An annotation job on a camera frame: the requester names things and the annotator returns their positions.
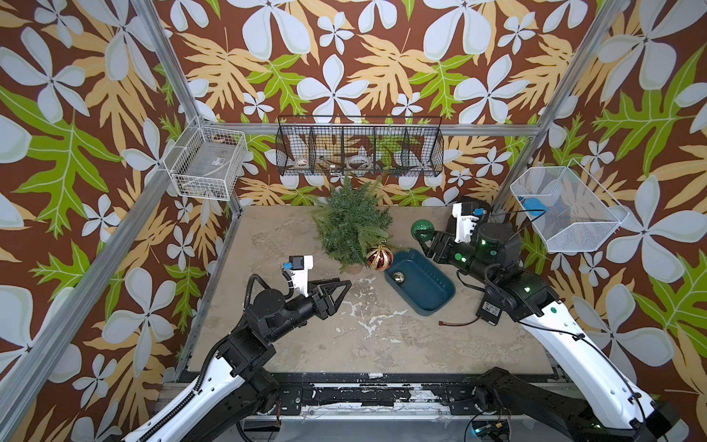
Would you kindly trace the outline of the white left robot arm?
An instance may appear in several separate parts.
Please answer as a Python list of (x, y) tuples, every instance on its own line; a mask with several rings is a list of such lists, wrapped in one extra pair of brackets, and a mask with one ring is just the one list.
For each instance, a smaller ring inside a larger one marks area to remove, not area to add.
[(214, 441), (251, 415), (272, 410), (279, 384), (264, 366), (274, 343), (317, 317), (335, 315), (352, 283), (339, 278), (305, 283), (284, 295), (253, 274), (236, 327), (208, 353), (198, 376), (124, 441)]

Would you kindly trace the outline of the small gold ball ornament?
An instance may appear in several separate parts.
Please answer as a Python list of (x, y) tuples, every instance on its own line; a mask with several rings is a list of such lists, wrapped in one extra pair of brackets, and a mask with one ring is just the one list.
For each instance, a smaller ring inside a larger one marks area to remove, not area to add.
[(395, 272), (392, 275), (392, 279), (396, 284), (401, 285), (405, 281), (405, 275), (402, 272)]

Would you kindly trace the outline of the green glitter ball ornament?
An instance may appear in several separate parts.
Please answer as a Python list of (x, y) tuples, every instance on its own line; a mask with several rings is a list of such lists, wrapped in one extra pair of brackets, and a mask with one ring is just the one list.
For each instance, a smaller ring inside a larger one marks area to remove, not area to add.
[(426, 219), (419, 219), (412, 224), (411, 235), (416, 240), (416, 232), (420, 230), (436, 230), (433, 223)]

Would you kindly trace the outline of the red gold striped ornament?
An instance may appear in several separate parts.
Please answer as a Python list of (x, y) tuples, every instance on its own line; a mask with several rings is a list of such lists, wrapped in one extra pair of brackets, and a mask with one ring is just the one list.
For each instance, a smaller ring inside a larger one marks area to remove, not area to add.
[(385, 271), (389, 269), (393, 263), (393, 259), (394, 255), (392, 250), (385, 245), (375, 246), (366, 254), (368, 267), (375, 271)]

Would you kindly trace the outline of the teal plastic tray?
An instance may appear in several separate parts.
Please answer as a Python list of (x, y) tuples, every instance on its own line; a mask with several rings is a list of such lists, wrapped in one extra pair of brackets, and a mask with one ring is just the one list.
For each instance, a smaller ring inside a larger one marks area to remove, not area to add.
[[(395, 272), (405, 275), (403, 284), (393, 281)], [(419, 250), (396, 252), (385, 279), (417, 314), (425, 317), (438, 312), (456, 295), (453, 281)]]

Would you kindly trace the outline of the blue object in basket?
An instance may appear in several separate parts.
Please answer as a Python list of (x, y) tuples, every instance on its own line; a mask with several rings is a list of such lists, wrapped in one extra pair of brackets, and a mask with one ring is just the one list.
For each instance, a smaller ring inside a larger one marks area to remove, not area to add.
[(526, 198), (521, 202), (521, 206), (531, 218), (542, 217), (548, 212), (548, 207), (537, 198)]

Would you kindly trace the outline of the right aluminium frame post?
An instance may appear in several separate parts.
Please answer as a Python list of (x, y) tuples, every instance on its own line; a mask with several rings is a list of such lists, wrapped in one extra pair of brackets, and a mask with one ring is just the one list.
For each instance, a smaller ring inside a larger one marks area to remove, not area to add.
[(584, 70), (589, 65), (596, 51), (598, 51), (603, 38), (611, 30), (612, 24), (628, 5), (630, 5), (629, 1), (611, 0), (604, 2), (603, 7), (596, 15), (585, 37), (581, 40), (570, 59), (567, 69), (561, 76), (558, 86), (546, 106), (545, 112), (539, 116), (538, 123), (534, 127), (534, 133), (528, 135), (527, 143), (521, 149), (516, 161), (501, 184), (497, 196), (493, 199), (493, 215), (501, 214), (504, 211), (504, 206), (511, 197), (511, 184), (526, 171), (530, 160), (549, 137), (550, 126), (558, 118), (561, 106), (573, 92)]

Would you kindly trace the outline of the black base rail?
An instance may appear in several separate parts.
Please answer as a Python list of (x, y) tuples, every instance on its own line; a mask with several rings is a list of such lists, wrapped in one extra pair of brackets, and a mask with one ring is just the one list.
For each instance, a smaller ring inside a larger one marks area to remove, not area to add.
[(441, 420), (478, 413), (482, 374), (265, 372), (217, 402), (208, 427), (275, 418)]

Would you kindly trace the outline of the small green christmas tree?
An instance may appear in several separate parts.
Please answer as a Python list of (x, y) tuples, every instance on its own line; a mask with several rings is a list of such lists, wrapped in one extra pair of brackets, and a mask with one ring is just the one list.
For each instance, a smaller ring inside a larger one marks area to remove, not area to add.
[(355, 186), (347, 178), (312, 211), (322, 250), (343, 271), (366, 266), (368, 252), (391, 239), (393, 219), (390, 208), (379, 204), (379, 187), (379, 180)]

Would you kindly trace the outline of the white mesh angled basket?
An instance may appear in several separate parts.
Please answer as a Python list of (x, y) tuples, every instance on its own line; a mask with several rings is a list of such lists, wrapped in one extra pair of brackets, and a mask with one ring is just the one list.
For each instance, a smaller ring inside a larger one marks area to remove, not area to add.
[(542, 217), (528, 218), (550, 253), (596, 252), (630, 214), (577, 160), (531, 167), (511, 184), (511, 193), (520, 206), (537, 198), (548, 207)]

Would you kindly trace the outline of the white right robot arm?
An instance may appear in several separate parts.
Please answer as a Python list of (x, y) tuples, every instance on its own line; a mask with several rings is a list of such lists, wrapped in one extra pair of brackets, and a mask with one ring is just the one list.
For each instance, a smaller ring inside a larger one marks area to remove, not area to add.
[(492, 223), (488, 204), (454, 204), (446, 231), (424, 219), (412, 237), (426, 258), (454, 266), (478, 281), (477, 310), (490, 322), (507, 314), (531, 333), (582, 396), (568, 398), (536, 387), (502, 368), (478, 378), (480, 409), (510, 407), (574, 441), (657, 441), (679, 423), (674, 407), (653, 399), (625, 375), (574, 320), (557, 292), (520, 262), (520, 239), (509, 223)]

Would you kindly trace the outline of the aluminium corner frame post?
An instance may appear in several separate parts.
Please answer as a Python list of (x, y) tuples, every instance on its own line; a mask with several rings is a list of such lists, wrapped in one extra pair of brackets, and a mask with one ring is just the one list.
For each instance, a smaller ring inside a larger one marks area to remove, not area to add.
[[(145, 29), (153, 42), (165, 77), (171, 85), (175, 101), (182, 107), (183, 114), (186, 117), (185, 127), (193, 118), (201, 118), (210, 123), (221, 125), (220, 123), (214, 123), (205, 119), (200, 113), (193, 92), (191, 92), (186, 76), (180, 67), (177, 55), (168, 37), (165, 35), (165, 29), (160, 23), (154, 3), (152, 1), (133, 1), (131, 5), (134, 7), (138, 18), (141, 18), (144, 22)], [(232, 198), (227, 201), (227, 203), (230, 206), (230, 211), (234, 215), (238, 217), (242, 213), (242, 207), (235, 194), (235, 189)]]

